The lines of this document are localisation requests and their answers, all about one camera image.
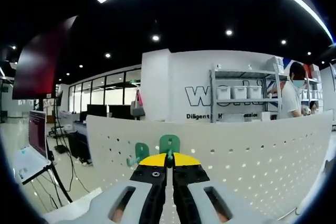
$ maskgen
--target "white perforated panel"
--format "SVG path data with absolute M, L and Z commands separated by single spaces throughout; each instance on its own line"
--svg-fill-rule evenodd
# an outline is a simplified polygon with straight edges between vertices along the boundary
M 175 124 L 88 116 L 93 165 L 102 188 L 130 178 L 134 145 L 146 143 L 150 154 L 159 139 L 175 134 L 181 153 L 194 156 L 211 180 L 247 199 L 249 206 L 277 219 L 297 207 L 315 181 L 328 148 L 331 113 L 269 122 Z M 161 223 L 179 223 L 172 200 L 171 174 Z

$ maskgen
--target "black ceiling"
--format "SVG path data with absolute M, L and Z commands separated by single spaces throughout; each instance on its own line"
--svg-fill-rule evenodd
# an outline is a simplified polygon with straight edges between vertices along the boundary
M 313 0 L 336 34 L 335 0 Z M 78 15 L 63 51 L 57 79 L 75 81 L 141 63 L 143 52 L 168 48 L 264 52 L 321 62 L 330 39 L 317 22 L 291 0 L 3 0 L 2 46 L 16 45 L 8 60 L 41 31 Z M 234 35 L 225 36 L 232 29 Z M 159 42 L 151 36 L 160 35 Z M 280 41 L 287 40 L 282 46 Z M 104 57 L 110 52 L 112 57 Z M 324 56 L 331 60 L 333 54 Z

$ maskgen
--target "face mask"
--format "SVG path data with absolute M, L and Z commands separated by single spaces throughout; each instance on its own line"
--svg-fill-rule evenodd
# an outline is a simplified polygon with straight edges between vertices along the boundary
M 294 80 L 293 84 L 297 88 L 301 88 L 304 85 L 304 80 Z

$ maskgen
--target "white shirt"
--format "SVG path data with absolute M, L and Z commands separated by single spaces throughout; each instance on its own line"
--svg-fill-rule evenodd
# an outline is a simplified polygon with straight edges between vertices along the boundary
M 292 118 L 293 111 L 301 114 L 301 95 L 299 88 L 295 87 L 292 81 L 287 81 L 281 92 L 281 111 L 279 119 Z

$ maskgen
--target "floor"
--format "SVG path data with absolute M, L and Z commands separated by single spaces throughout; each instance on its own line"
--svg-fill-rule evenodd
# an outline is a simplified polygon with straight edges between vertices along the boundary
M 6 150 L 7 159 L 11 165 L 13 161 L 13 155 L 16 150 L 26 146 L 28 144 L 28 128 L 27 119 L 11 119 L 7 123 L 1 124 L 0 133 L 2 135 L 3 145 Z M 48 138 L 49 148 L 53 151 L 55 161 L 57 162 L 56 170 L 60 176 L 66 189 L 69 189 L 71 180 L 71 162 L 67 154 L 58 154 L 54 151 L 54 146 L 56 145 L 56 140 L 53 138 Z M 336 150 L 336 132 L 332 132 L 329 149 L 326 154 L 326 159 L 330 160 L 334 157 Z M 93 166 L 83 166 L 79 161 L 73 160 L 76 175 L 71 185 L 71 191 L 69 192 L 72 200 L 81 198 L 87 194 L 87 191 L 93 191 L 100 187 L 100 182 L 98 175 L 95 172 Z M 61 190 L 58 190 L 59 199 L 57 197 L 54 184 L 52 183 L 53 176 L 48 172 L 45 172 L 38 178 L 34 179 L 27 185 L 21 186 L 23 194 L 26 196 L 30 204 L 40 213 L 44 214 L 46 212 L 53 211 L 57 205 L 59 207 L 61 204 L 68 204 L 68 200 L 62 194 Z M 303 201 L 302 207 L 300 207 L 301 212 L 309 204 L 309 202 L 314 197 L 318 188 L 322 185 L 324 180 L 324 174 L 317 178 L 315 184 L 312 187 L 311 193 L 307 195 L 306 199 Z M 289 214 L 287 217 L 281 219 L 282 223 L 293 223 L 298 216 L 295 213 Z

